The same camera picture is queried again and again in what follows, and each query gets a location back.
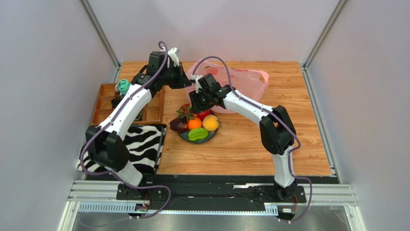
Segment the red apple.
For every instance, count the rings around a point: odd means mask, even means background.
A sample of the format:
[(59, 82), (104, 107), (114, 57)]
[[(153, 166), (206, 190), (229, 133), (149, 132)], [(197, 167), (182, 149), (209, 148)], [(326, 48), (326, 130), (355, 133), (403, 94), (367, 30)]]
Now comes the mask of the red apple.
[(200, 120), (203, 120), (208, 115), (210, 115), (210, 110), (202, 111), (202, 112), (198, 113), (196, 115), (196, 117), (199, 118)]

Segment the red berry sprig with leaves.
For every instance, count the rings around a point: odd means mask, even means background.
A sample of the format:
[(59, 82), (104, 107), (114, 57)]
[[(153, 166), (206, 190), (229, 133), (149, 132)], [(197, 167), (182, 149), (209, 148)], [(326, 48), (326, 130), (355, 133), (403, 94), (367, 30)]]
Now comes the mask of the red berry sprig with leaves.
[(197, 117), (196, 113), (192, 112), (192, 105), (191, 104), (183, 104), (178, 110), (177, 113), (179, 114), (179, 119), (185, 119), (186, 121), (190, 121)]

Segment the yellow peach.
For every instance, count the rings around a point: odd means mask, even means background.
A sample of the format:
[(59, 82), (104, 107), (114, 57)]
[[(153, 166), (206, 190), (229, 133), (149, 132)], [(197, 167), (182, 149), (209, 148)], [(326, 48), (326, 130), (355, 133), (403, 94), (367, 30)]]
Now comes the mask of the yellow peach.
[(202, 120), (202, 127), (207, 131), (215, 131), (219, 128), (219, 120), (215, 115), (208, 115)]

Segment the orange fruit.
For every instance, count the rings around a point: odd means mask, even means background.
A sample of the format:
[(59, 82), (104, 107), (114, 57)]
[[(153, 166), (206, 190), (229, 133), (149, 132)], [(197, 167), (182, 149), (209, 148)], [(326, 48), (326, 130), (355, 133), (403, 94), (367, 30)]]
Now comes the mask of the orange fruit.
[(190, 119), (187, 123), (188, 130), (192, 130), (195, 128), (201, 128), (202, 127), (202, 120), (197, 117), (193, 117)]

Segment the pink plastic bag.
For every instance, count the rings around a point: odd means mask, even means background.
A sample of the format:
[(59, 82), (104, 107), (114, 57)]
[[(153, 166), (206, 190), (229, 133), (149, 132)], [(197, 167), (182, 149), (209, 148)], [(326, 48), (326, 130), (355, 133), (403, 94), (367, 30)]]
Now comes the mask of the pink plastic bag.
[[(258, 104), (258, 101), (269, 85), (269, 74), (261, 70), (233, 68), (231, 66), (229, 66), (228, 69), (233, 87), (238, 90), (243, 97), (248, 97), (255, 101), (255, 104)], [(202, 63), (200, 63), (199, 60), (196, 61), (196, 63), (186, 71), (188, 77), (192, 74), (196, 76), (212, 74), (221, 86), (229, 84), (225, 66), (210, 62), (209, 60), (205, 60)]]

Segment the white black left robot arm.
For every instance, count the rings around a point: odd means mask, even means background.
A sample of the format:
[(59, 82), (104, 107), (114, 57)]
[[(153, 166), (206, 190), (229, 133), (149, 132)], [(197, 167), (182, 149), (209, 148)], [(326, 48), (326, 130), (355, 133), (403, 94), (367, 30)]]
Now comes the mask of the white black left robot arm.
[(183, 89), (191, 86), (178, 54), (179, 48), (154, 51), (149, 62), (130, 83), (130, 87), (115, 110), (97, 127), (90, 126), (86, 131), (86, 144), (81, 152), (80, 165), (84, 165), (84, 155), (89, 160), (118, 177), (129, 187), (138, 187), (143, 174), (130, 161), (130, 152), (124, 138), (138, 113), (162, 89)]

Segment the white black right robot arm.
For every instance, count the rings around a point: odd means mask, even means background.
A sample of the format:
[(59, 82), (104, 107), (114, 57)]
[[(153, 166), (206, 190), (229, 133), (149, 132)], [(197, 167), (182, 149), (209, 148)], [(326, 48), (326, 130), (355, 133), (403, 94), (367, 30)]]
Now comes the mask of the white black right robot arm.
[(258, 103), (229, 84), (222, 86), (212, 74), (191, 75), (190, 79), (195, 84), (195, 90), (189, 93), (192, 111), (199, 113), (220, 106), (254, 122), (259, 127), (264, 148), (272, 154), (275, 183), (282, 188), (294, 185), (290, 160), (297, 138), (286, 109), (280, 105), (271, 107)]

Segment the dark purple fruit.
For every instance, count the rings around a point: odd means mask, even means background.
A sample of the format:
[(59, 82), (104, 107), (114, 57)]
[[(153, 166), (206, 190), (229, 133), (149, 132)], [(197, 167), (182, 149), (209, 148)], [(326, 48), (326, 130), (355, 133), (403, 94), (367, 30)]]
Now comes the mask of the dark purple fruit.
[(175, 118), (169, 123), (170, 129), (177, 133), (183, 133), (188, 130), (188, 121), (185, 118)]

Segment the wooden compartment tray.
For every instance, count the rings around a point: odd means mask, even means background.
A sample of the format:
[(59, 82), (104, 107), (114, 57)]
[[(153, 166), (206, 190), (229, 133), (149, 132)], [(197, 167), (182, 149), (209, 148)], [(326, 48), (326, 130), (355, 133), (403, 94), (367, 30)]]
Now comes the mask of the wooden compartment tray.
[[(120, 96), (115, 90), (115, 84), (102, 84), (94, 107), (91, 125), (97, 126), (103, 122), (114, 111), (112, 100)], [(158, 92), (151, 101), (142, 109), (141, 120), (133, 124), (161, 124), (164, 111), (165, 90)]]

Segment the teal rolled sock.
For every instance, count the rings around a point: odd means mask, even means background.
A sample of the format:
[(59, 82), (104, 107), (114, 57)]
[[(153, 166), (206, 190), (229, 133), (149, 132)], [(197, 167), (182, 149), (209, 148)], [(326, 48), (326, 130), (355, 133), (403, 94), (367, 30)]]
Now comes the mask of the teal rolled sock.
[(117, 82), (115, 86), (115, 91), (119, 92), (120, 95), (124, 96), (127, 94), (130, 87), (130, 82), (127, 79), (121, 79)]

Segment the black rolled sock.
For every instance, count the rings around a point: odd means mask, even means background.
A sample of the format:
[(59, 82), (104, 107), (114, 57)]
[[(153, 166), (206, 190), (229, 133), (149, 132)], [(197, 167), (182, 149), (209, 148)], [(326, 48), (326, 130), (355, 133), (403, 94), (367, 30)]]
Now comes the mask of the black rolled sock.
[(115, 97), (111, 100), (112, 108), (115, 109), (115, 108), (121, 103), (121, 101), (123, 100), (123, 98), (124, 98), (124, 96), (122, 96), (122, 95), (115, 96)]

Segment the zebra pattern cloth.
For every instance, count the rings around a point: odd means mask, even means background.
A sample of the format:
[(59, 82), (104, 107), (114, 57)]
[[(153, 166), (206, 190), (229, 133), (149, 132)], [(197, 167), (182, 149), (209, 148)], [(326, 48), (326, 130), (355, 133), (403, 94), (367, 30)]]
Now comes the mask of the zebra pattern cloth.
[(167, 125), (131, 125), (125, 134), (123, 143), (128, 149), (128, 159), (120, 150), (113, 155), (113, 159), (107, 157), (106, 148), (102, 148), (99, 154), (89, 157), (88, 152), (83, 156), (83, 165), (89, 172), (100, 173), (108, 169), (117, 170), (130, 161), (142, 174), (156, 174), (159, 169), (161, 154), (164, 147)]

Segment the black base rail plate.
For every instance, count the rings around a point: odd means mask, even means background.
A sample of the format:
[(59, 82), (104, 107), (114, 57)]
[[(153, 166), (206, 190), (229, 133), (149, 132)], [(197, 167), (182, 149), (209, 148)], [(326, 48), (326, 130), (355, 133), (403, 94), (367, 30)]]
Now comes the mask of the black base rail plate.
[(274, 184), (273, 176), (245, 175), (144, 175), (135, 190), (118, 185), (118, 200), (146, 200), (150, 209), (165, 205), (166, 210), (211, 212), (259, 212), (265, 203), (304, 204), (308, 195), (297, 186), (283, 196)]

